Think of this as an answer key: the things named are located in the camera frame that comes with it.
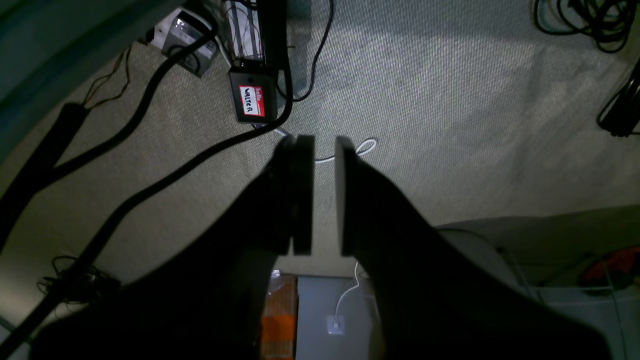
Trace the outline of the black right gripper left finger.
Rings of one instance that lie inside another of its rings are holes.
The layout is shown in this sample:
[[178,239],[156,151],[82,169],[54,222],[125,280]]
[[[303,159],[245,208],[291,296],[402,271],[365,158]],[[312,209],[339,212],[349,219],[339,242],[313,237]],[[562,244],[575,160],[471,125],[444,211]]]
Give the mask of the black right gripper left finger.
[[45,326],[32,360],[256,360],[270,276],[311,251],[314,138],[285,137],[191,244],[146,276]]

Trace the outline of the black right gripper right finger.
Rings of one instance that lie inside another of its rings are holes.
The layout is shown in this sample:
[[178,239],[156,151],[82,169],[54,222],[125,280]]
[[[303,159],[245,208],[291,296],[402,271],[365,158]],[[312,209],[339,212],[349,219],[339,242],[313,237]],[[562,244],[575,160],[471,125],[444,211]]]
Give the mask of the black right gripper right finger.
[[374,287],[386,360],[610,360],[592,326],[526,298],[446,241],[348,137],[334,150],[342,254]]

